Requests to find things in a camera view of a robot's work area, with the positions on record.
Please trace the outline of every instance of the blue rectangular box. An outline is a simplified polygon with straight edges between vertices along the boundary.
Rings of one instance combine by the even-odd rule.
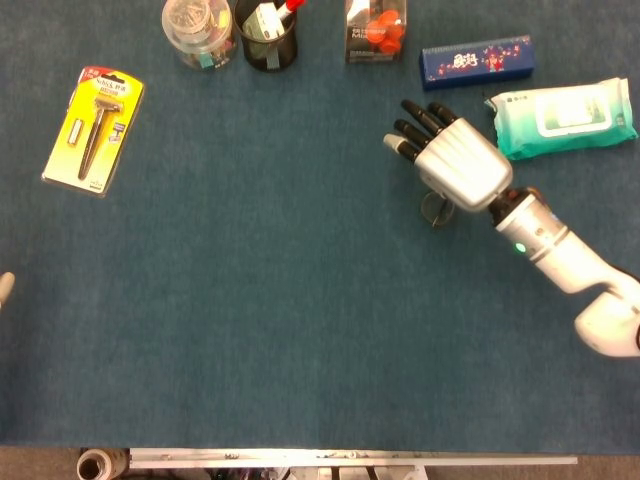
[[[528,77],[534,67],[529,35],[425,48],[420,54],[425,90]]]

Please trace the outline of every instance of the white plastic lid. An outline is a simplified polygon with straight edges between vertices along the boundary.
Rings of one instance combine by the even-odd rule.
[[[167,0],[162,28],[178,50],[211,52],[231,35],[231,8],[225,0]]]

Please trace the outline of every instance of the product box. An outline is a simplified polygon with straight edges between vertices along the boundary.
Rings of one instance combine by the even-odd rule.
[[[103,197],[143,92],[126,73],[85,67],[42,179]]]
[[[523,78],[531,75],[534,67],[533,43],[528,35],[425,48],[420,53],[425,90]]]
[[[406,28],[407,0],[345,0],[346,62],[399,59]]]

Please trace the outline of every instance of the blue table surface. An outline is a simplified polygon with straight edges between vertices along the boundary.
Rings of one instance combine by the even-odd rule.
[[[640,453],[636,360],[592,352],[566,296],[491,228],[432,231],[382,145],[440,100],[629,77],[633,0],[412,1],[405,55],[345,65],[343,2],[299,13],[299,57],[212,74],[160,0],[0,0],[0,443]],[[532,78],[425,94],[423,46],[530,33]],[[85,65],[147,86],[106,199],[40,174]],[[606,259],[640,272],[640,149],[515,165]]]

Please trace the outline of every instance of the wet wipes package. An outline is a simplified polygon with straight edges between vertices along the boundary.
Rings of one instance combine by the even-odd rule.
[[[498,148],[510,160],[638,137],[627,79],[507,92],[486,101],[496,113]]]

